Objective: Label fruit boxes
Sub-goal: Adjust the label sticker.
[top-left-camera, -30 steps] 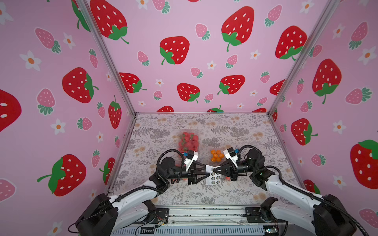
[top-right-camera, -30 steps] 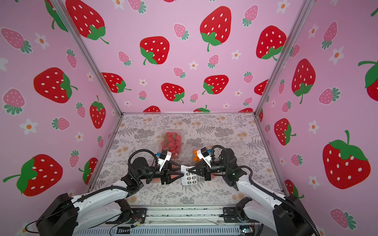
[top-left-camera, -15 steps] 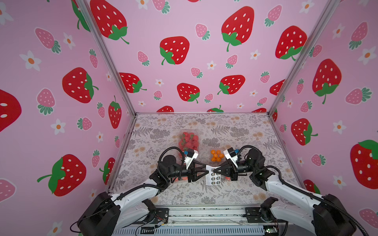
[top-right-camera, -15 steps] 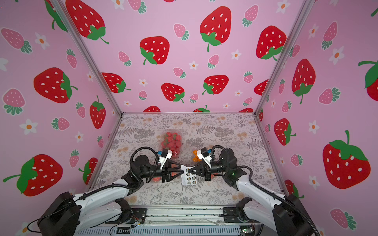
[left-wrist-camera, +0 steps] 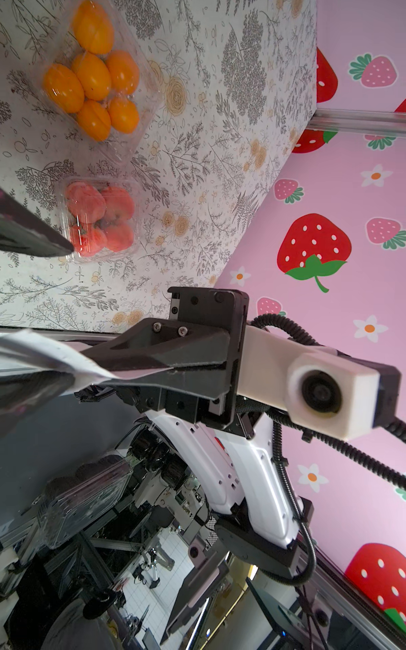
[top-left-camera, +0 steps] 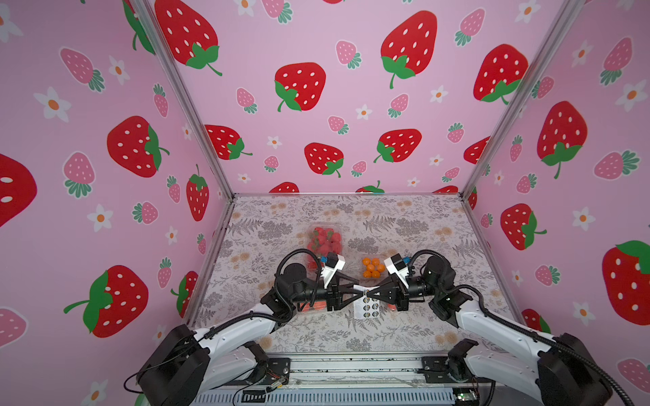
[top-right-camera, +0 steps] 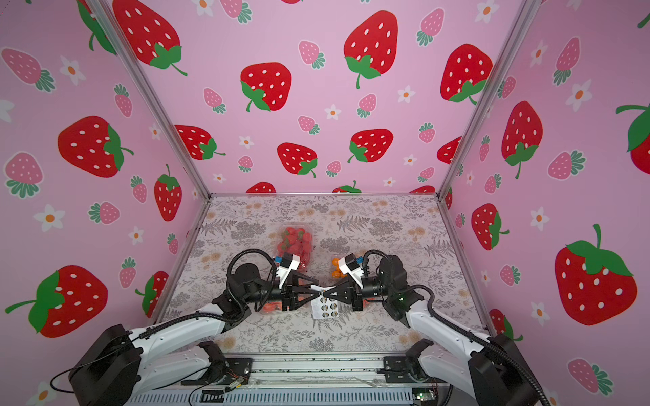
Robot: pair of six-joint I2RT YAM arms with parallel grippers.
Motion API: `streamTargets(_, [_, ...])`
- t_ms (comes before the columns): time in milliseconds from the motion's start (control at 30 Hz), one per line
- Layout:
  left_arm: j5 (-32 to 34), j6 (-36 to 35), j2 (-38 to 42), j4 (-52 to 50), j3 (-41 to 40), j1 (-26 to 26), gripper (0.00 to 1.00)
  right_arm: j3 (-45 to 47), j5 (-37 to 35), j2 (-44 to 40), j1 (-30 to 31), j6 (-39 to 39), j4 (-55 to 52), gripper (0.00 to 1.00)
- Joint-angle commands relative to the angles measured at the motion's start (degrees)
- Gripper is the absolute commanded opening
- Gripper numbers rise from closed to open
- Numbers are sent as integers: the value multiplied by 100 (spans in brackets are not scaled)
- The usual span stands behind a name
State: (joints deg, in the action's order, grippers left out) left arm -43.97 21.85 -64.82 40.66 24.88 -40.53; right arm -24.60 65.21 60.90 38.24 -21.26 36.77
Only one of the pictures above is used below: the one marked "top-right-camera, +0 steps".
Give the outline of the white sticker sheet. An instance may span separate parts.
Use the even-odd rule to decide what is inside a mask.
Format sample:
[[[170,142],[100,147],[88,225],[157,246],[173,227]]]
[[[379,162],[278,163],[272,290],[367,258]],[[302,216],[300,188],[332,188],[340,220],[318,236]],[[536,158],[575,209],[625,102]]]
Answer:
[[[340,316],[338,302],[325,297],[323,293],[318,294],[310,304],[312,318],[316,321],[336,319]]]

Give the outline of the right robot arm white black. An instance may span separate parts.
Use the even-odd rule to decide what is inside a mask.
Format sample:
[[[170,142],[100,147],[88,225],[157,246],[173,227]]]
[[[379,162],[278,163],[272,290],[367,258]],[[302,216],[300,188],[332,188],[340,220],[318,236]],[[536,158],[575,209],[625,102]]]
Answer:
[[[447,382],[480,405],[548,405],[542,385],[516,343],[504,333],[491,337],[436,311],[435,294],[422,284],[411,285],[396,255],[369,250],[334,261],[343,274],[324,296],[362,311],[376,299],[389,314],[420,333],[445,355],[422,351],[416,357],[416,377]]]

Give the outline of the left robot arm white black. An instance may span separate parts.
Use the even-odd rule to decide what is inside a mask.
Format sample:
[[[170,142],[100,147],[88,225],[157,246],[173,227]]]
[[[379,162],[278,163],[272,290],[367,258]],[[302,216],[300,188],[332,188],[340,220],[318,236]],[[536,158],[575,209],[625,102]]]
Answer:
[[[246,263],[227,273],[223,294],[198,311],[148,328],[107,328],[69,373],[80,405],[124,405],[152,390],[206,386],[245,380],[250,360],[230,361],[212,338],[239,326],[251,305],[279,301],[295,310],[318,297],[318,281],[290,272],[284,282],[275,274],[260,277]]]

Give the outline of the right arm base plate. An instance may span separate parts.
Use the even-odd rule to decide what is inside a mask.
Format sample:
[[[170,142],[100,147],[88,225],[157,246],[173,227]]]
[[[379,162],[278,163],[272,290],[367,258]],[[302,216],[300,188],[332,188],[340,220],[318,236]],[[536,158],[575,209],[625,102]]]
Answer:
[[[407,356],[384,357],[383,366],[377,369],[376,373],[383,376],[388,383],[446,383],[442,379],[428,376],[415,358]]]

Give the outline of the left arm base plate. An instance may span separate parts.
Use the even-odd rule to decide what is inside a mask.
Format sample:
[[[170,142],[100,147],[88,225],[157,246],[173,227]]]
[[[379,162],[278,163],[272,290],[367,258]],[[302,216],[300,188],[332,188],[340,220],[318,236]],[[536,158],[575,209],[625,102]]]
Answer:
[[[230,385],[242,379],[246,382],[252,371],[252,358],[227,358],[211,363],[197,378],[184,379],[182,386]]]

